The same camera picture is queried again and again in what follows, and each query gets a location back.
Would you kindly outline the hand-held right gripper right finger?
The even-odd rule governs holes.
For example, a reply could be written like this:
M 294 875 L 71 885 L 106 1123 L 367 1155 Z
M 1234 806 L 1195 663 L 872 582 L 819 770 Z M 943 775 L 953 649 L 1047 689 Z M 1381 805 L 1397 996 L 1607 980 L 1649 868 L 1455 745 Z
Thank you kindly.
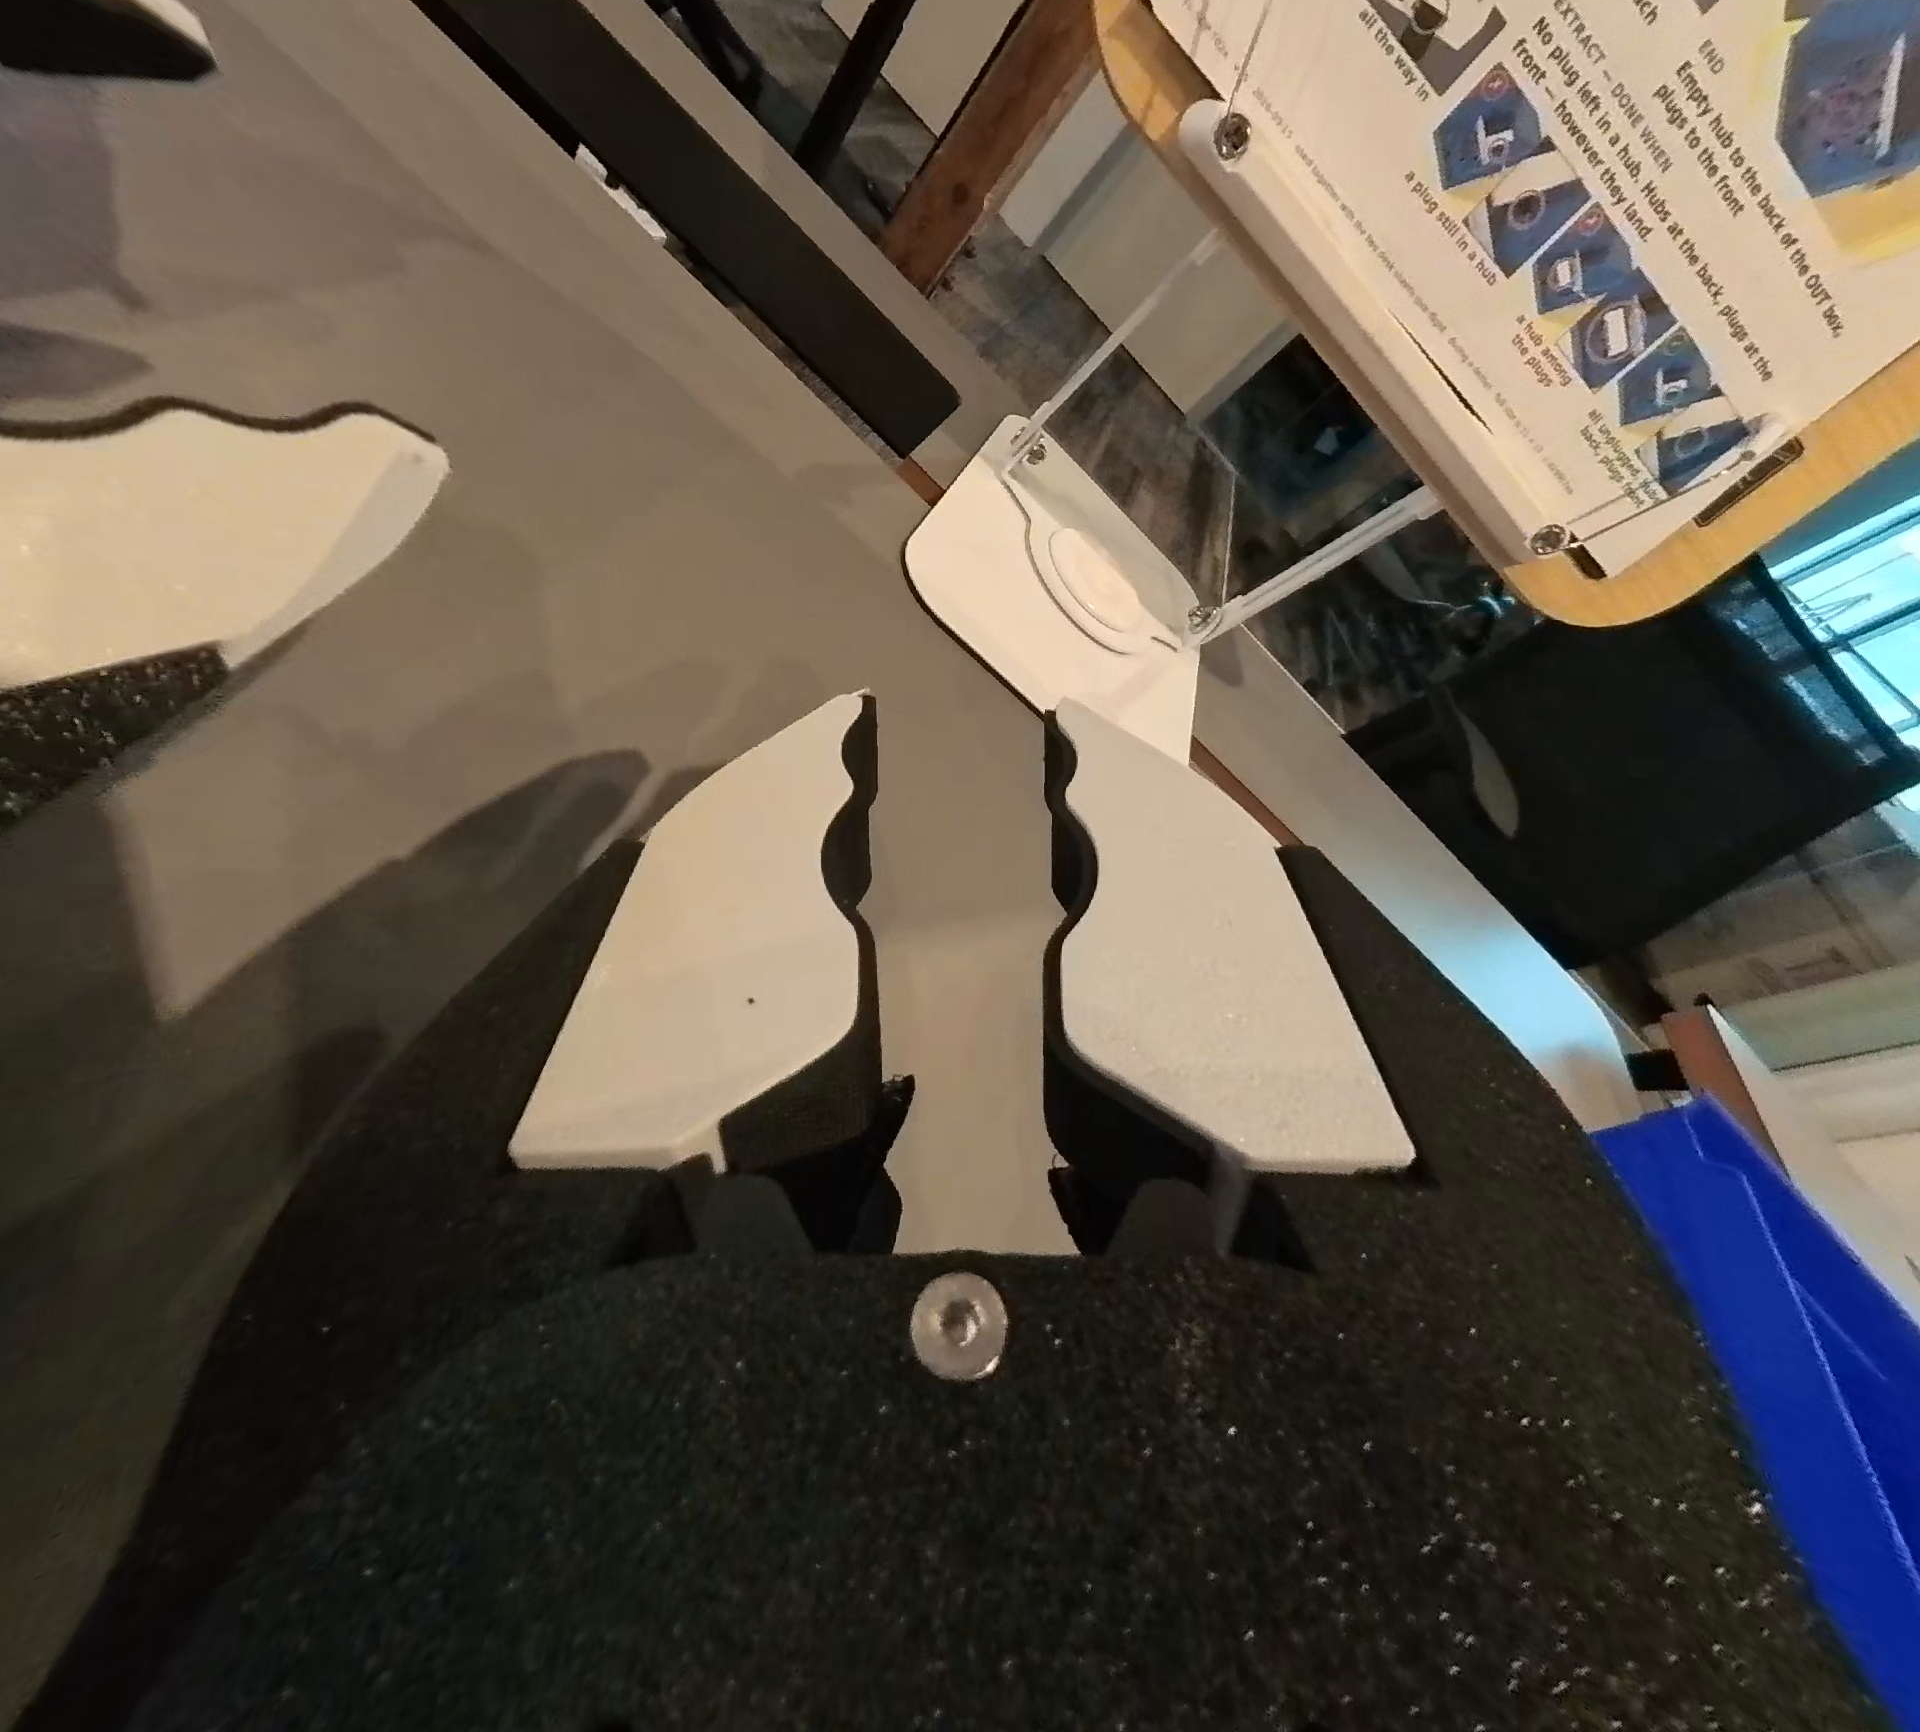
M 1283 847 L 1188 762 L 1066 701 L 1068 828 L 1092 854 L 1068 906 L 1068 1060 L 1236 1174 L 1405 1173 L 1416 1146 Z

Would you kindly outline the black office chair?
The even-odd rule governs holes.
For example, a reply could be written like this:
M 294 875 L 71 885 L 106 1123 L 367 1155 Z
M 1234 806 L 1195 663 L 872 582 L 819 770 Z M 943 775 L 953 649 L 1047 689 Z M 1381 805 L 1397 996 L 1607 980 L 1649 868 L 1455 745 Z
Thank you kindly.
M 1637 625 L 1536 625 L 1347 742 L 1569 970 L 1645 948 L 1918 772 L 1760 563 Z

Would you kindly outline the white wooden document stand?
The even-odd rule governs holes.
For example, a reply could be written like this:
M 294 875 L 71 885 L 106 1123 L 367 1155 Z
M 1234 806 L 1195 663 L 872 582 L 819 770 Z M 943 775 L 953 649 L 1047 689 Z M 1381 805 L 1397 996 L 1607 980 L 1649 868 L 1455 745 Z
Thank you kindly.
M 1207 220 L 1199 245 L 1066 375 L 1033 416 L 1008 416 L 905 547 L 905 570 L 924 611 L 1037 712 L 1077 703 L 1160 752 L 1186 760 L 1204 649 L 1320 582 L 1391 537 L 1449 518 L 1477 556 L 1536 615 L 1621 627 L 1667 615 L 1801 528 L 1857 480 L 1916 442 L 1916 346 L 1871 378 L 1763 472 L 1702 518 L 1617 576 L 1566 549 L 1505 559 L 1474 495 L 1449 480 L 1414 424 L 1381 398 L 1359 340 L 1332 318 L 1332 291 L 1301 267 L 1274 263 L 1220 190 L 1188 159 L 1188 112 L 1217 104 L 1188 54 L 1148 0 L 1092 0 L 1100 65 L 1118 110 L 1188 192 Z M 1284 306 L 1309 346 L 1414 476 L 1412 490 L 1318 552 L 1251 586 L 1190 586 L 1126 514 L 1103 499 L 1068 454 L 1058 420 L 1138 330 L 1175 305 L 1217 257 L 1236 255 Z

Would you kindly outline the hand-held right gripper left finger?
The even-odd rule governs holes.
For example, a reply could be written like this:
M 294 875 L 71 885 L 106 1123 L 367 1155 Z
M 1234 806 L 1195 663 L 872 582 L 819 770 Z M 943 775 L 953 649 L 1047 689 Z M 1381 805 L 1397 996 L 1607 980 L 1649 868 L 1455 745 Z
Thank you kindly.
M 878 705 L 825 701 L 663 814 L 510 1136 L 525 1173 L 705 1165 L 804 1225 L 878 1201 L 911 1089 L 884 1073 L 871 820 Z

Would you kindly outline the wooden support post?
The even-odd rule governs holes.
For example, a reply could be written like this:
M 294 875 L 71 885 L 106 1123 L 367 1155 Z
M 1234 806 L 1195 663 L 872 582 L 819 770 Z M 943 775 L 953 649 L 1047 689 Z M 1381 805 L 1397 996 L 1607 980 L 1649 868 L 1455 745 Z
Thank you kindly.
M 878 235 L 903 281 L 934 295 L 1096 66 L 1092 0 L 1023 0 Z

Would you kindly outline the blue plastic bin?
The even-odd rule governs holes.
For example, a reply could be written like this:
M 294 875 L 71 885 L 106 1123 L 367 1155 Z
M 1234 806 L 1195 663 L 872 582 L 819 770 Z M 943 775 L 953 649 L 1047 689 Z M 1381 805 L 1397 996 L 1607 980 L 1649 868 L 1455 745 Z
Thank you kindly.
M 1715 1100 L 1592 1144 L 1692 1305 L 1816 1607 L 1915 1731 L 1916 1319 Z

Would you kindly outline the multi-pane window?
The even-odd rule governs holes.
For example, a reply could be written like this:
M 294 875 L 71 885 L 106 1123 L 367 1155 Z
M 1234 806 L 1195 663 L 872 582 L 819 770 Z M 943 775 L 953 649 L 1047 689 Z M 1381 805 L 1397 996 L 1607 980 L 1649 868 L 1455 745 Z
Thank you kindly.
M 1918 503 L 1887 507 L 1852 527 L 1776 547 L 1758 566 L 1893 736 L 1918 747 Z

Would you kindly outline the black rectangular pad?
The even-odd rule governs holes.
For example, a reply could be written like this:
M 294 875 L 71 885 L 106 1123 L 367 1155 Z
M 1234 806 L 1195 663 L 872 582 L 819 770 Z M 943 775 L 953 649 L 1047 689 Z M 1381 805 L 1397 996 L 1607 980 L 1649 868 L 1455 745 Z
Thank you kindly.
M 552 142 L 586 149 L 893 454 L 958 390 L 579 0 L 413 0 Z

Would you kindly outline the printed instruction sheet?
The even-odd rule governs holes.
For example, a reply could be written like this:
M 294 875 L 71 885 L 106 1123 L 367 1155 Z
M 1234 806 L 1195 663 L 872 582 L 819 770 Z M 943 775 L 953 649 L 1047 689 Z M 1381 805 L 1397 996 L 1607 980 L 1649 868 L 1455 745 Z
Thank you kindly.
M 1148 0 L 1499 556 L 1618 576 L 1916 346 L 1916 0 Z

